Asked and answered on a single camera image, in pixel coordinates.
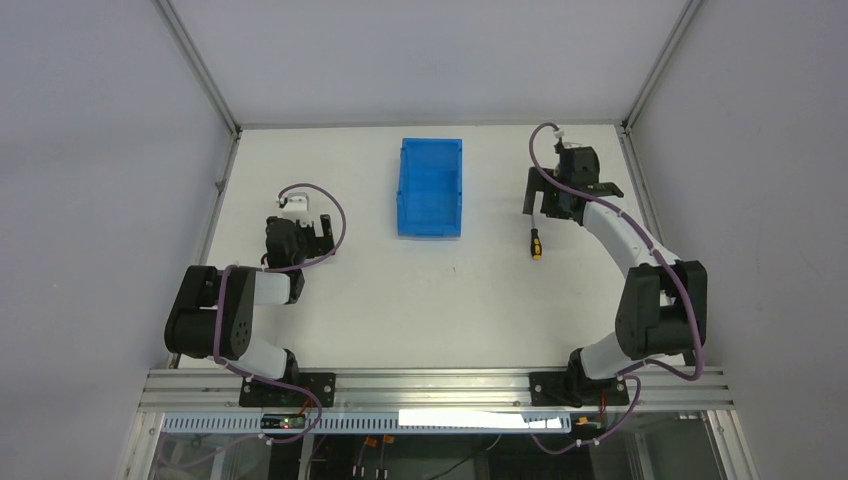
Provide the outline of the yellow black screwdriver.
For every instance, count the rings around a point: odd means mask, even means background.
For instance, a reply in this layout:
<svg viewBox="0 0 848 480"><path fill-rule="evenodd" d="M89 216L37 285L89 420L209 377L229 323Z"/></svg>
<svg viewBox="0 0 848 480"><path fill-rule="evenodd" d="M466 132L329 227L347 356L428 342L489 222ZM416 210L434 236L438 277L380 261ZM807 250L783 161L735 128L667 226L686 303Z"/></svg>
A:
<svg viewBox="0 0 848 480"><path fill-rule="evenodd" d="M539 230L536 226L535 215L533 213L530 214L530 223L531 223L531 228L530 228L531 258L533 260L539 260L539 259L542 258L543 248L542 248L542 243L541 243L541 239L540 239L540 236L539 236Z"/></svg>

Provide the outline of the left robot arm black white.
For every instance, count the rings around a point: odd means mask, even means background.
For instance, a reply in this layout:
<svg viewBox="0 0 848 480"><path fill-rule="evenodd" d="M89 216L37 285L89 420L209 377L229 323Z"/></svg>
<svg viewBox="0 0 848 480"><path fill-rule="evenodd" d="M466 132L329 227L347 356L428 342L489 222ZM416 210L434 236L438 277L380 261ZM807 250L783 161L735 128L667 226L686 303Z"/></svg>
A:
<svg viewBox="0 0 848 480"><path fill-rule="evenodd" d="M169 352L210 359L248 376L300 383L296 356L253 334L257 306L293 305L305 287L303 266L332 251L331 216L266 220L265 269L209 265L187 268L164 330Z"/></svg>

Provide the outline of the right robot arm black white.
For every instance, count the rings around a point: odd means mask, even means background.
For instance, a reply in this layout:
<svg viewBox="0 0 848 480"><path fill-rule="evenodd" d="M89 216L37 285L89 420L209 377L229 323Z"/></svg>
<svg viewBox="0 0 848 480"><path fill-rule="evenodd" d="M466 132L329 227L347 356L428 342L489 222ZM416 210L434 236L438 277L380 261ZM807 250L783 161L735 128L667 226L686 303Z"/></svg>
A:
<svg viewBox="0 0 848 480"><path fill-rule="evenodd" d="M624 277L614 329L596 343L574 350L564 372L537 383L555 405L597 404L624 386L622 375L643 365L670 372L664 357L693 360L693 381L703 369L707 333L708 275L698 261L670 252L621 206L621 189L600 179L600 161L587 146L557 142L555 168L528 171L523 212L571 220L591 233Z"/></svg>

